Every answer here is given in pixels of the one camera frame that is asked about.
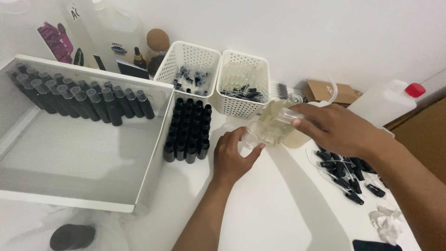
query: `white basket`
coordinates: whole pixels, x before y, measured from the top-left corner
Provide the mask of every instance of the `white basket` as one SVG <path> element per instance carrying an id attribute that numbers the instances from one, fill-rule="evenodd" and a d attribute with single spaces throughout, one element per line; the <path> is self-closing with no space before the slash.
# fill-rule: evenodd
<path id="1" fill-rule="evenodd" d="M 113 126 L 48 114 L 6 76 L 17 62 L 75 81 L 142 89 L 157 116 L 123 117 Z M 127 213 L 149 207 L 174 106 L 172 85 L 16 55 L 0 69 L 0 90 L 0 198 Z"/>
<path id="2" fill-rule="evenodd" d="M 233 50 L 225 50 L 222 56 L 222 63 L 220 64 L 218 79 L 217 79 L 217 111 L 224 115 L 251 119 L 257 114 L 263 106 L 265 106 L 271 98 L 271 90 L 269 87 L 269 63 L 264 58 L 248 55 L 245 53 L 235 52 Z M 259 68 L 260 73 L 250 88 L 257 88 L 258 92 L 263 93 L 268 98 L 265 103 L 253 102 L 249 100 L 242 100 L 234 97 L 229 97 L 221 94 L 222 91 L 220 82 L 223 74 L 223 67 L 228 62 L 248 63 Z"/>
<path id="3" fill-rule="evenodd" d="M 169 51 L 167 51 L 153 80 L 171 84 L 175 77 L 175 73 L 177 73 L 177 70 L 181 66 L 189 66 L 196 70 L 207 71 L 212 74 L 212 80 L 204 84 L 203 88 L 203 90 L 208 91 L 207 96 L 175 91 L 175 99 L 192 98 L 194 101 L 201 100 L 206 104 L 209 97 L 214 93 L 221 57 L 221 53 L 217 50 L 183 41 L 175 41 L 170 46 Z"/>

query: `crumpled tissue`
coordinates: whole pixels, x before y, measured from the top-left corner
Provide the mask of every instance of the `crumpled tissue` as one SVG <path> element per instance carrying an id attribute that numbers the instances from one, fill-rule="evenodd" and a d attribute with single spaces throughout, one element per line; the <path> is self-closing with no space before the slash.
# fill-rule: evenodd
<path id="1" fill-rule="evenodd" d="M 378 230 L 380 239 L 386 243 L 396 245 L 398 235 L 403 232 L 401 227 L 401 211 L 390 210 L 377 206 L 378 211 L 369 213 L 370 223 Z"/>

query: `left hand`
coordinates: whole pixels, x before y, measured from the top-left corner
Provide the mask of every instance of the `left hand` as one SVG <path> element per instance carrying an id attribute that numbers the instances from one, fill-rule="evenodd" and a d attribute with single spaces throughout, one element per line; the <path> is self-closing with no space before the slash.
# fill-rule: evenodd
<path id="1" fill-rule="evenodd" d="M 265 148 L 263 143 L 255 147 L 246 158 L 239 154 L 237 145 L 245 132 L 246 127 L 243 126 L 220 137 L 214 151 L 214 180 L 234 185 L 260 156 Z"/>

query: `hand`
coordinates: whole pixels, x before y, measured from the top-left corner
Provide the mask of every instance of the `hand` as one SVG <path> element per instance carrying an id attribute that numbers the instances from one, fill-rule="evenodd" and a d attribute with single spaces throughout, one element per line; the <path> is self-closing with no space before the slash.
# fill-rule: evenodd
<path id="1" fill-rule="evenodd" d="M 246 158 L 239 154 L 237 144 L 245 131 L 246 127 L 239 127 L 220 137 L 214 151 L 214 180 L 233 186 L 260 156 L 265 148 L 263 143 L 254 148 Z"/>
<path id="2" fill-rule="evenodd" d="M 301 103 L 290 107 L 319 123 L 295 118 L 291 125 L 311 137 L 318 145 L 336 154 L 365 159 L 383 145 L 396 142 L 390 135 L 337 104 L 324 107 Z"/>

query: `red cap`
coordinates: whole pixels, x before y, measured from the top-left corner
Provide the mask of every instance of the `red cap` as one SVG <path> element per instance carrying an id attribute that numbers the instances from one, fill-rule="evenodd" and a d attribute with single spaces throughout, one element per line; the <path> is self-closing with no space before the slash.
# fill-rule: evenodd
<path id="1" fill-rule="evenodd" d="M 406 87 L 405 91 L 407 94 L 409 94 L 409 96 L 418 98 L 426 92 L 426 89 L 424 89 L 424 87 L 422 87 L 420 84 L 412 83 Z"/>

